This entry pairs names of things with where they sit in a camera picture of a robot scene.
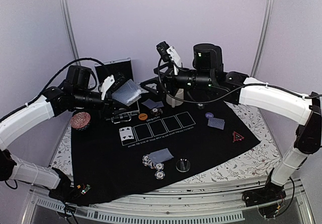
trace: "purple poker chip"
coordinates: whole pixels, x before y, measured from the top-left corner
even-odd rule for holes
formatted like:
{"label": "purple poker chip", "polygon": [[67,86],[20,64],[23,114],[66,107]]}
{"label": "purple poker chip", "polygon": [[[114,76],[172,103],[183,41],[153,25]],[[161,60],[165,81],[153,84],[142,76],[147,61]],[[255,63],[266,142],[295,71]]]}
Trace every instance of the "purple poker chip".
{"label": "purple poker chip", "polygon": [[205,117],[206,117],[206,118],[213,117],[213,114],[212,114],[211,112],[207,112],[207,113],[205,114]]}

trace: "playing card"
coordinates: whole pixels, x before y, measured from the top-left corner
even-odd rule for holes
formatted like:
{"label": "playing card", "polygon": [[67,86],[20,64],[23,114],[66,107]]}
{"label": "playing card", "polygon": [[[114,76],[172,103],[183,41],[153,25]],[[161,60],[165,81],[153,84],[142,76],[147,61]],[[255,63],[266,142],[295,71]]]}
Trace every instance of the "playing card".
{"label": "playing card", "polygon": [[119,133],[122,141],[134,139],[132,127],[122,127],[119,129]]}
{"label": "playing card", "polygon": [[215,117],[209,117],[208,118],[208,126],[219,128],[219,129],[223,130],[225,127],[225,120],[220,119],[220,118],[215,118]]}
{"label": "playing card", "polygon": [[163,102],[156,102],[156,108],[164,107]]}
{"label": "playing card", "polygon": [[147,99],[145,102],[142,102],[141,104],[146,106],[148,109],[157,107],[157,103],[151,99]]}
{"label": "playing card", "polygon": [[149,156],[150,160],[152,161],[152,163],[155,165],[173,158],[172,154],[170,153],[170,151],[167,148],[165,148],[163,150],[158,150],[158,151],[152,152],[148,156]]}

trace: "black felt mat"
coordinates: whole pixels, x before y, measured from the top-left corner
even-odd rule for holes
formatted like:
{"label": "black felt mat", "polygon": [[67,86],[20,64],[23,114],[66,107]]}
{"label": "black felt mat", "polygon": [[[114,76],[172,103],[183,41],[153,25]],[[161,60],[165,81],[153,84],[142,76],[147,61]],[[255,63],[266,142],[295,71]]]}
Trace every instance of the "black felt mat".
{"label": "black felt mat", "polygon": [[[143,94],[140,101],[145,101],[147,98],[153,99],[153,96]],[[141,113],[148,114],[146,121],[140,121],[134,116],[130,122],[113,124],[98,120],[95,113],[91,112],[91,125],[88,129],[84,131],[72,129],[71,157],[74,183],[85,183],[92,187],[86,195],[75,200],[76,204],[109,202],[124,195],[145,193],[165,187],[214,168],[259,144],[259,140],[222,101],[209,104],[203,110],[187,103],[173,109],[165,103],[165,107],[162,108],[164,113],[156,119],[153,119],[154,116],[146,107],[140,104],[140,108]],[[224,130],[208,127],[206,112],[213,113],[216,118],[224,119]],[[157,122],[163,118],[166,119],[162,123]],[[146,123],[152,128],[157,126],[154,132],[160,135],[133,143],[130,143],[133,140],[121,142],[119,128]],[[167,125],[165,134],[162,128],[164,124]],[[142,138],[149,137],[149,133],[144,132],[144,129],[147,129],[145,125],[135,129]],[[233,142],[234,131],[244,139]],[[162,180],[157,180],[154,176],[156,170],[145,167],[142,164],[142,157],[166,147],[174,158],[164,162],[166,176]],[[186,173],[180,173],[176,169],[176,162],[180,158],[186,158],[191,163],[191,168]]]}

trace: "white cup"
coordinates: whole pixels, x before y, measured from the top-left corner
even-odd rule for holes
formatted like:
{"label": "white cup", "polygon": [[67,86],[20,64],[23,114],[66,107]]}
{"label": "white cup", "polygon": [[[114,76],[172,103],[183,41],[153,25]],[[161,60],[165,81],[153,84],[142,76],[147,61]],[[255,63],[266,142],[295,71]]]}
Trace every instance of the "white cup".
{"label": "white cup", "polygon": [[[183,93],[184,93],[183,89],[179,89],[175,97],[183,100]],[[183,102],[173,99],[172,97],[167,95],[167,103],[174,108],[176,106],[180,106]]]}

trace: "white robot arm segment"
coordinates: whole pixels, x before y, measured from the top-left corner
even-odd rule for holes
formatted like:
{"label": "white robot arm segment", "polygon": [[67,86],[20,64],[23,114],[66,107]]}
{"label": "white robot arm segment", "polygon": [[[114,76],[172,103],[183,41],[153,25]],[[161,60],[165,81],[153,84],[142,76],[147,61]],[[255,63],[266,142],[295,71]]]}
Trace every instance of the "white robot arm segment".
{"label": "white robot arm segment", "polygon": [[0,123],[0,150],[4,151],[19,136],[39,123],[54,117],[50,102],[41,96],[35,103]]}
{"label": "white robot arm segment", "polygon": [[[246,78],[244,81],[245,85],[251,83],[265,84],[255,78]],[[239,103],[277,113],[304,126],[311,114],[309,107],[312,99],[300,98],[272,87],[248,86],[241,89]]]}

